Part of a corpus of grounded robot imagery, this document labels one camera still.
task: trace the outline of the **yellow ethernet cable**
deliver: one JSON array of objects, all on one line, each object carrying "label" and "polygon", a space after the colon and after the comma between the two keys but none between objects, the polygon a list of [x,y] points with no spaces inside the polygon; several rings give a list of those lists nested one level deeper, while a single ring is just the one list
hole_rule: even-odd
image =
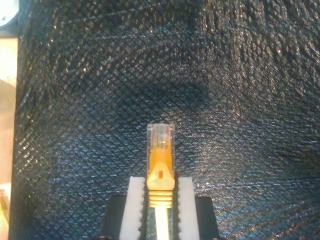
[{"label": "yellow ethernet cable", "polygon": [[168,208],[175,188],[175,126],[148,124],[147,181],[149,206],[155,208],[158,240],[169,240]]}]

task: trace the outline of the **diamond pattern texture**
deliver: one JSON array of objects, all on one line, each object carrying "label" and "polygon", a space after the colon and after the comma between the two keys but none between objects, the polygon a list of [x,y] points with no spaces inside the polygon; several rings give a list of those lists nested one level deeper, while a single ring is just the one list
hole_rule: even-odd
[{"label": "diamond pattern texture", "polygon": [[319,239],[316,0],[25,0],[9,238],[92,239],[147,123],[225,239]]}]

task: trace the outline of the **dark background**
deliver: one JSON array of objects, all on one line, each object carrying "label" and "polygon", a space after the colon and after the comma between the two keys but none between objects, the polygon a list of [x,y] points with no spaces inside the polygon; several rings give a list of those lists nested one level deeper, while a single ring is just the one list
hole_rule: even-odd
[{"label": "dark background", "polygon": [[20,3],[11,240],[98,234],[147,123],[226,239],[319,239],[316,0]]}]

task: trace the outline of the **wooden surface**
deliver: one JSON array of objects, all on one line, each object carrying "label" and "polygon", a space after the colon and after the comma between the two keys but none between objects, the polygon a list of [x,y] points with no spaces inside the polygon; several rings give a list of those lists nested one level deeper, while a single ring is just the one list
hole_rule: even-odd
[{"label": "wooden surface", "polygon": [[[0,38],[0,189],[10,199],[16,104],[18,40]],[[0,216],[0,240],[8,239],[8,228]]]}]

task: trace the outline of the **yellow strain relief boot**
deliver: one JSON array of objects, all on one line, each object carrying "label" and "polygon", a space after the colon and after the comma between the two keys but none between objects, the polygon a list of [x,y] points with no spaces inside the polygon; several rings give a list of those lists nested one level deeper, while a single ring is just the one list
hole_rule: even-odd
[{"label": "yellow strain relief boot", "polygon": [[175,188],[175,125],[147,125],[147,187],[151,208],[171,208]]}]

